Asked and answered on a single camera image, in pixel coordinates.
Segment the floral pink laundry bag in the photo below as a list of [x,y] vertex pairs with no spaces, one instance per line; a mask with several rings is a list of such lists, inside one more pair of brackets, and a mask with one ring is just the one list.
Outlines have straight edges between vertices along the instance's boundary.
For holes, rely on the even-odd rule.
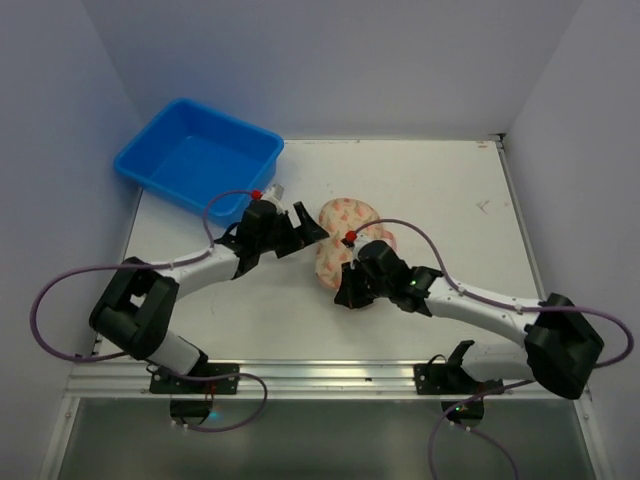
[[335,198],[322,206],[318,224],[329,234],[318,244],[316,252],[315,273],[322,285],[333,291],[339,289],[342,264],[352,260],[351,251],[341,240],[348,231],[379,218],[372,206],[354,198]]

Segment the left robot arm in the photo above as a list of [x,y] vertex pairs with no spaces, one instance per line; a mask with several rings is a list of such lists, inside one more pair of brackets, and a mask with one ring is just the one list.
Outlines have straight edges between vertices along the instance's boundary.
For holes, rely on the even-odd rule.
[[240,221],[192,257],[160,266],[127,259],[96,303],[90,327],[136,360],[181,378],[202,373],[207,355],[169,329],[175,304],[208,286],[244,276],[265,253],[282,258],[329,237],[302,203],[294,209],[297,226],[273,201],[253,200]]

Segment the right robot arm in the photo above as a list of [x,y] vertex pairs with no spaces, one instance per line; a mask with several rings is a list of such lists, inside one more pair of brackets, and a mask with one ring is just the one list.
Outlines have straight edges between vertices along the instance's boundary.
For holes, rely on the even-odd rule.
[[461,321],[505,339],[503,345],[460,343],[449,368],[475,383],[535,381],[551,393],[579,398],[604,342],[571,301],[509,298],[468,286],[426,266],[409,266],[383,240],[346,241],[353,258],[342,266],[337,305],[361,309],[386,298],[400,310]]

